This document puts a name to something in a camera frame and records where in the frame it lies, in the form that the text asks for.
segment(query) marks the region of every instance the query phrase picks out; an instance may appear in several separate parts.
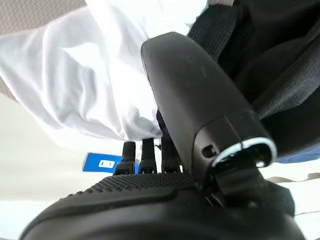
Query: white fabric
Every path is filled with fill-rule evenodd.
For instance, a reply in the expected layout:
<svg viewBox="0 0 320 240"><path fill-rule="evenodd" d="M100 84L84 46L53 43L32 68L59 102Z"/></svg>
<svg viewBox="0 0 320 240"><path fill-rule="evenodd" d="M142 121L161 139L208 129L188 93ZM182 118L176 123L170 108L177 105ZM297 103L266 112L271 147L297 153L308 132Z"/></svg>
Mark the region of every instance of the white fabric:
<svg viewBox="0 0 320 240"><path fill-rule="evenodd" d="M167 32L188 34L207 1L86 2L44 27L0 36L1 77L64 147L160 137L141 45Z"/></svg>

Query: white surface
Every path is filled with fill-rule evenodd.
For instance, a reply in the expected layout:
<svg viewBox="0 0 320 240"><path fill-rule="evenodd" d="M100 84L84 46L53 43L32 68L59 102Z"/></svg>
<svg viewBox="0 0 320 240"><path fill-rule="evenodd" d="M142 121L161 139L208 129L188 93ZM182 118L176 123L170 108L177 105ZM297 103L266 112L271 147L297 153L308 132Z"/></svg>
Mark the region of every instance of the white surface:
<svg viewBox="0 0 320 240"><path fill-rule="evenodd" d="M44 27L0 36L1 77L61 146L92 152L96 142L159 138L141 45L168 32L186 35L207 1L87 4Z"/></svg>
<svg viewBox="0 0 320 240"><path fill-rule="evenodd" d="M56 201L106 176L82 172L86 151L53 143L20 104L2 94L0 109L0 201Z"/></svg>

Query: blue label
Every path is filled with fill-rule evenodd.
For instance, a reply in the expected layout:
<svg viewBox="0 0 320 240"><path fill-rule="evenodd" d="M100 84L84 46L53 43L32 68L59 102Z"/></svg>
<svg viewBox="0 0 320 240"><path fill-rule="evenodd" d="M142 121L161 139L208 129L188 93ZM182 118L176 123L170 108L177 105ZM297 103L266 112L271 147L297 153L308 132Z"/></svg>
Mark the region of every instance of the blue label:
<svg viewBox="0 0 320 240"><path fill-rule="evenodd" d="M113 174L121 156L100 153L88 153L83 165L84 172L106 172ZM135 163L135 173L138 173L139 164Z"/></svg>

